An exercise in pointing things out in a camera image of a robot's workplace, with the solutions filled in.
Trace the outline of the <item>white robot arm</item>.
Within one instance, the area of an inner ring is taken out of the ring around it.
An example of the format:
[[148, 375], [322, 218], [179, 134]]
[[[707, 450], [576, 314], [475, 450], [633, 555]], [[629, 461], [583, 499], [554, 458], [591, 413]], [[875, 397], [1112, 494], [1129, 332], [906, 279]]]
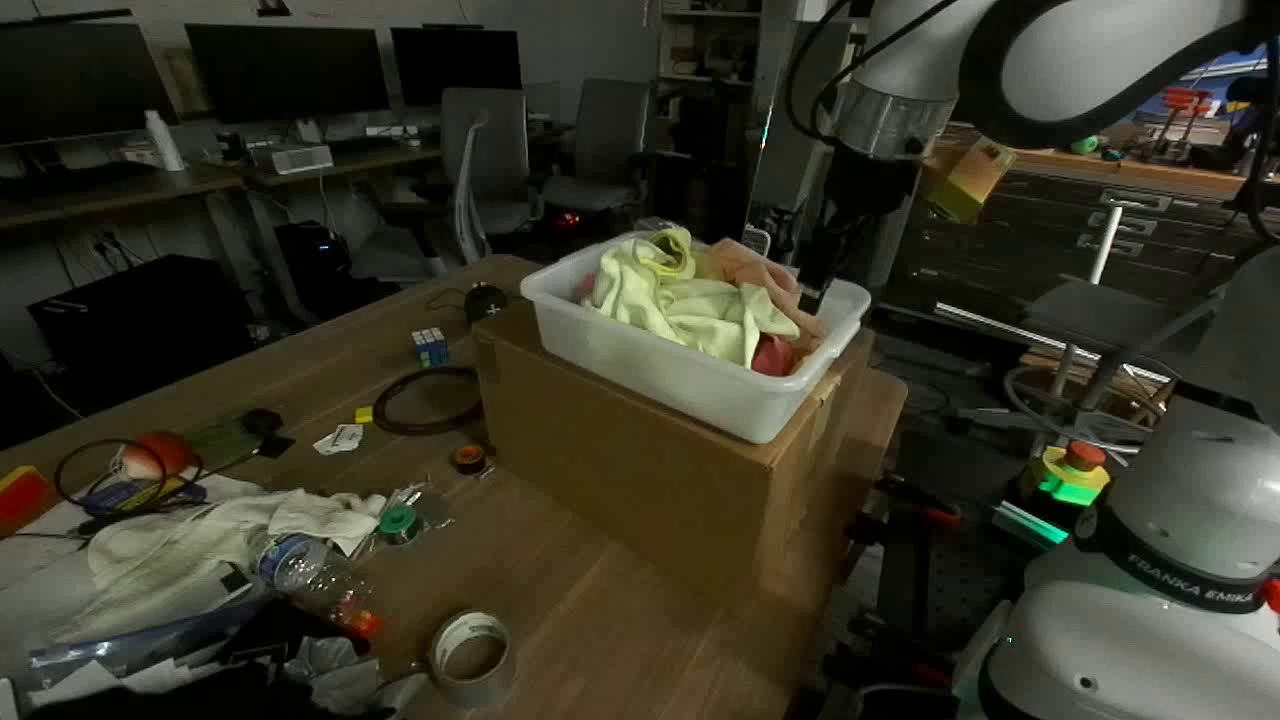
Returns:
[[[1275, 0], [872, 0], [846, 64], [829, 214], [803, 279], [909, 200], [925, 154], [963, 118], [1001, 146], [1068, 146], [1156, 88], [1275, 40]], [[1086, 515], [1025, 572], [980, 652], [984, 720], [1280, 720], [1280, 305], [1258, 253], [1214, 305], [1201, 351], [1237, 410], [1180, 400]]]

